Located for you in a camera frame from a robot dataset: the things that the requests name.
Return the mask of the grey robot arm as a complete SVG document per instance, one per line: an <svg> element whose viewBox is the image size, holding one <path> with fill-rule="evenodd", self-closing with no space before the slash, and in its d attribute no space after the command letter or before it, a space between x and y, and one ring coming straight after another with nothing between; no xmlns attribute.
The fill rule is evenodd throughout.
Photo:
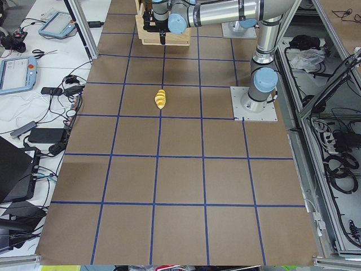
<svg viewBox="0 0 361 271"><path fill-rule="evenodd" d="M248 112L260 113L274 102L270 98L278 83L274 54L299 1L144 1L144 5L143 28L158 33L161 44L167 33L180 35L189 28L219 24L240 32L257 26L250 86L240 104Z"/></svg>

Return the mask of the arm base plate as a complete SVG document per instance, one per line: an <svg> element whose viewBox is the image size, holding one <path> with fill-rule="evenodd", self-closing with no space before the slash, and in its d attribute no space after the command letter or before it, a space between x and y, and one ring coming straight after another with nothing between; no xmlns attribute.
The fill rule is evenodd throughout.
<svg viewBox="0 0 361 271"><path fill-rule="evenodd" d="M256 102L248 95L249 87L231 86L232 108L235 121L277 122L278 118L271 93L267 100Z"/></svg>
<svg viewBox="0 0 361 271"><path fill-rule="evenodd" d="M233 21L222 23L222 32L224 38L240 38L240 39L256 39L255 26L256 19L248 19L244 21Z"/></svg>

